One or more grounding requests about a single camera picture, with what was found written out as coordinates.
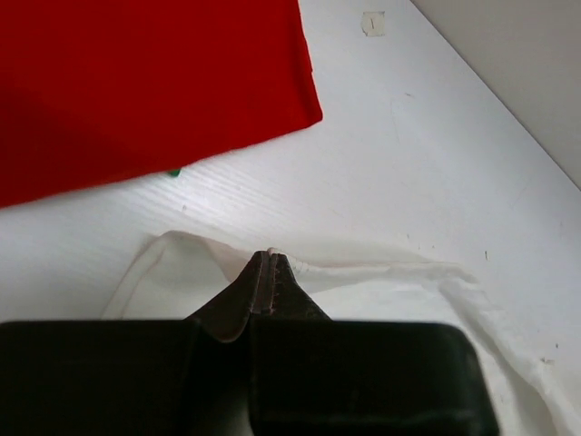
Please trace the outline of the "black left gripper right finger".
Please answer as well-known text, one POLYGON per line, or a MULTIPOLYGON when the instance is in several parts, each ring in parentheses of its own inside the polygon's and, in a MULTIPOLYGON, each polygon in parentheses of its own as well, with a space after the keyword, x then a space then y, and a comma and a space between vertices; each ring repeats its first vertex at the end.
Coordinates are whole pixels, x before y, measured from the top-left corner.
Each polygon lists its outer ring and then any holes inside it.
POLYGON ((496 435, 477 353, 437 322, 333 321, 274 254, 248 324, 256 435, 496 435))

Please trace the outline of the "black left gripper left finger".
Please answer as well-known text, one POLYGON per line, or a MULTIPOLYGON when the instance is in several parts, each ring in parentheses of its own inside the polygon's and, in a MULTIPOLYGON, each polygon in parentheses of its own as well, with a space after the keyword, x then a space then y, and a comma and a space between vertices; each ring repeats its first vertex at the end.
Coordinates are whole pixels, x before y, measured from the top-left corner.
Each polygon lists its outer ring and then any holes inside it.
POLYGON ((4 435, 191 435, 212 402, 246 385, 247 326, 269 256, 174 320, 5 322, 4 435))

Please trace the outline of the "white cloth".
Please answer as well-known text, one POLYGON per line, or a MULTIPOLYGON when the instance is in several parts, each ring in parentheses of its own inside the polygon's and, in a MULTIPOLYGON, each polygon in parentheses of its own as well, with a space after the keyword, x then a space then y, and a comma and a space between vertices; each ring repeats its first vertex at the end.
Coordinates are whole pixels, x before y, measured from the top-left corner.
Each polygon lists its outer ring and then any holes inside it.
MULTIPOLYGON (((134 259, 106 319, 182 318, 201 308, 251 258, 209 238, 168 232, 134 259)), ((339 320, 445 322, 474 344, 505 435, 577 435, 580 406, 478 279, 454 263, 399 249, 339 245, 330 256, 290 259, 299 285, 339 320)))

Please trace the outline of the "red t shirt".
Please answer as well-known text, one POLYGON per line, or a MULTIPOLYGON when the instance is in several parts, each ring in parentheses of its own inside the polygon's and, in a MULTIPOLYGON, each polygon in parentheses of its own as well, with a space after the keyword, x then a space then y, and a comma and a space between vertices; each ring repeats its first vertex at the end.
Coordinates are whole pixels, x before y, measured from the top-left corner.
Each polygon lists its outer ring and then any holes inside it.
POLYGON ((1 204, 318 123, 295 1, 4 1, 1 204))

